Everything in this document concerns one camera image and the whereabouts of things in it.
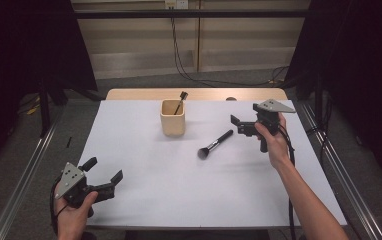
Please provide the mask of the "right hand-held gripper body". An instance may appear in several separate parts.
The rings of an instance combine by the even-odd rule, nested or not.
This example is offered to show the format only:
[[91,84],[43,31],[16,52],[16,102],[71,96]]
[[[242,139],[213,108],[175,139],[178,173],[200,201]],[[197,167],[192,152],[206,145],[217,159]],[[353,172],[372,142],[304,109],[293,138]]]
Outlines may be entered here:
[[[293,108],[274,99],[268,99],[259,103],[258,107],[260,109],[259,112],[255,111],[257,121],[263,124],[272,135],[275,135],[279,131],[279,113],[295,113]],[[247,137],[258,135],[254,122],[240,121],[240,125],[237,126],[237,129],[239,134],[244,134]]]

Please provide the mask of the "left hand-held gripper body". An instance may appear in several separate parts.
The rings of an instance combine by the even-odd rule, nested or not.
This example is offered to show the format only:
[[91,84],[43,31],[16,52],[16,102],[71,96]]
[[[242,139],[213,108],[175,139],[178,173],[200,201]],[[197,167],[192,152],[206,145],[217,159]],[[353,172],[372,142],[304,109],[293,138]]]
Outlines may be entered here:
[[61,183],[55,193],[55,198],[64,198],[70,207],[79,208],[85,197],[90,192],[97,192],[96,203],[112,199],[115,197],[115,186],[111,183],[102,185],[89,185],[87,183],[86,172],[81,171],[79,166],[67,162],[62,173]]

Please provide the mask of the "black powder makeup brush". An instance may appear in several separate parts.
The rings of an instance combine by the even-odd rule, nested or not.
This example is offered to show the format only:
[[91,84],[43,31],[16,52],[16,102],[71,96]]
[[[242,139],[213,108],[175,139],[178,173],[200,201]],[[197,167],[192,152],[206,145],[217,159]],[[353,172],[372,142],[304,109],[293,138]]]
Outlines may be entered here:
[[223,141],[225,141],[232,135],[233,135],[233,130],[232,129],[228,130],[226,133],[224,133],[222,136],[220,136],[218,139],[216,139],[214,142],[212,142],[208,146],[204,148],[200,148],[197,152],[197,156],[201,160],[205,160],[213,149],[215,149],[219,144],[221,144]]

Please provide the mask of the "thin black eyebrow brush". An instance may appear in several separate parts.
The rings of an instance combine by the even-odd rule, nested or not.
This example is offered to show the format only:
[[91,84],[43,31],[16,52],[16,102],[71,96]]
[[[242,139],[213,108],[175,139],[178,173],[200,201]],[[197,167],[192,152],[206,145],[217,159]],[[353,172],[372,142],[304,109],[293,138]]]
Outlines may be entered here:
[[174,115],[177,115],[180,106],[182,105],[183,101],[187,98],[187,96],[188,96],[188,93],[187,93],[187,92],[185,92],[185,91],[182,91],[182,92],[181,92],[181,94],[180,94],[180,100],[179,100],[179,102],[178,102],[178,104],[177,104],[177,107],[176,107],[176,109],[175,109]]

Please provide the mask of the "beige square cup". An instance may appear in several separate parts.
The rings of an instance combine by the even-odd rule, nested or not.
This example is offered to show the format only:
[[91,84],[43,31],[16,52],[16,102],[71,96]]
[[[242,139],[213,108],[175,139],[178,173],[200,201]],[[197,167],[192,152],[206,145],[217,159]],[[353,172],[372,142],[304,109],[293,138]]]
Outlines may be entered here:
[[181,136],[185,133],[184,104],[178,99],[165,99],[161,103],[160,119],[166,136]]

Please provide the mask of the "person's right hand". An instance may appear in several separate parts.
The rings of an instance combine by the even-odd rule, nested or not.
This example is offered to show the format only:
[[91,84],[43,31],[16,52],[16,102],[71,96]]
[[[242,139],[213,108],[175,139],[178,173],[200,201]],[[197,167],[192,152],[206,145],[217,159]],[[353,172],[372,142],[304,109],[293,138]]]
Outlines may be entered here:
[[271,165],[277,171],[280,171],[285,166],[291,166],[292,163],[290,161],[286,139],[280,133],[272,135],[268,129],[259,122],[255,123],[255,129],[266,140]]

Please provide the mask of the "person's left hand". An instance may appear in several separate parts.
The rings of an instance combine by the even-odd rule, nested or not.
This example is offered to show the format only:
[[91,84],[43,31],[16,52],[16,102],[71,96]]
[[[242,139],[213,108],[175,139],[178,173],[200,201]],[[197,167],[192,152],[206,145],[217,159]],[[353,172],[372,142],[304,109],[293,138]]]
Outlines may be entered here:
[[70,207],[64,198],[56,199],[53,204],[57,216],[57,237],[60,235],[83,234],[88,219],[88,212],[95,202],[98,193],[89,193],[79,208]]

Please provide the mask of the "wooden table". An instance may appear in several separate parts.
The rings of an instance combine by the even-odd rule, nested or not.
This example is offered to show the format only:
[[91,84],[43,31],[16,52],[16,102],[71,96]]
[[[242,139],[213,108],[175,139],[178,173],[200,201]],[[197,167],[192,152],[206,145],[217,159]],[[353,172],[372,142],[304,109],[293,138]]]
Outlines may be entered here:
[[163,100],[178,99],[181,92],[188,100],[287,100],[280,88],[119,88],[111,89],[107,100]]

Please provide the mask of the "black metal stand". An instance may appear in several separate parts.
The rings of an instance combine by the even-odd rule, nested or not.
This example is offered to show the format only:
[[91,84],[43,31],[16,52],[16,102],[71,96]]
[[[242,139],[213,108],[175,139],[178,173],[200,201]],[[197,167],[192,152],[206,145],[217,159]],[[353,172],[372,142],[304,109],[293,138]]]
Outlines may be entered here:
[[41,80],[39,83],[39,99],[41,110],[41,137],[44,137],[51,125],[48,94],[44,80]]

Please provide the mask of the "white paper sheet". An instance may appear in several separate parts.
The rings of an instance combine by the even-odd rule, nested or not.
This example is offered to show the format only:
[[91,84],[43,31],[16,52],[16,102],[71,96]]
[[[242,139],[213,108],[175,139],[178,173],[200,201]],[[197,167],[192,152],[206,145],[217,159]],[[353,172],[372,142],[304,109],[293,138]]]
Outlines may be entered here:
[[249,101],[188,101],[186,131],[162,132],[158,101],[101,103],[81,158],[96,157],[90,184],[119,170],[115,197],[94,205],[95,227],[226,229],[282,227],[299,222],[267,154],[254,137],[234,133],[205,160],[197,156],[232,129],[230,116],[253,121]]

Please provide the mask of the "black curtain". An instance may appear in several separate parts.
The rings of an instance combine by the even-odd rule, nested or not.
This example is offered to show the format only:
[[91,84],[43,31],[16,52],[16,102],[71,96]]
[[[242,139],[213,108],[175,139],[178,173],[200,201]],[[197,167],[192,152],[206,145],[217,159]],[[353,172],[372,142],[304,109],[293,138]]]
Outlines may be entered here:
[[69,88],[97,89],[71,0],[0,0],[0,149],[25,95]]
[[311,0],[285,85],[329,92],[382,168],[382,0]]

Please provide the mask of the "black horizontal bar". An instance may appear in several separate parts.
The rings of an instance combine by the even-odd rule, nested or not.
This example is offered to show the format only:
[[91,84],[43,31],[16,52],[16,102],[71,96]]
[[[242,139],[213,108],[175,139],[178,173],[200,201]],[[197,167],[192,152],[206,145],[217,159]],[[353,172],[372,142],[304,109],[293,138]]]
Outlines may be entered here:
[[78,19],[123,18],[303,18],[308,10],[142,10],[142,11],[95,11],[75,10]]

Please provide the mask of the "aluminium rail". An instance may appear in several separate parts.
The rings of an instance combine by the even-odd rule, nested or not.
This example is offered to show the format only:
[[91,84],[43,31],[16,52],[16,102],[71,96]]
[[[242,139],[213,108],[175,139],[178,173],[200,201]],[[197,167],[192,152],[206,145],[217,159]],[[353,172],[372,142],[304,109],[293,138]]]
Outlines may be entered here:
[[322,169],[325,169],[325,163],[328,163],[340,183],[343,196],[349,203],[348,208],[341,202],[339,205],[353,236],[357,240],[382,240],[380,225],[351,179],[332,142],[315,121],[314,110],[306,102],[298,103],[297,109],[303,115],[303,121],[308,123],[309,129],[306,133],[315,138],[319,145],[318,159]]
[[35,147],[34,152],[20,177],[20,180],[17,182],[13,193],[10,195],[8,202],[0,214],[0,240],[5,240],[12,226],[12,223],[25,198],[26,192],[29,189],[31,181],[51,143],[63,113],[64,107],[55,108],[53,122],[50,124],[45,134],[39,139],[37,146]]

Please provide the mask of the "white wall outlet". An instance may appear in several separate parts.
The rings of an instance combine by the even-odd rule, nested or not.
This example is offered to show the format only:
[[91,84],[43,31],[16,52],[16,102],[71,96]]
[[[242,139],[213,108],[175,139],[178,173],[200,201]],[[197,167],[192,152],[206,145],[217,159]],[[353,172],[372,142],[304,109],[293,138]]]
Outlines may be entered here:
[[188,0],[164,0],[166,9],[185,10],[189,8]]

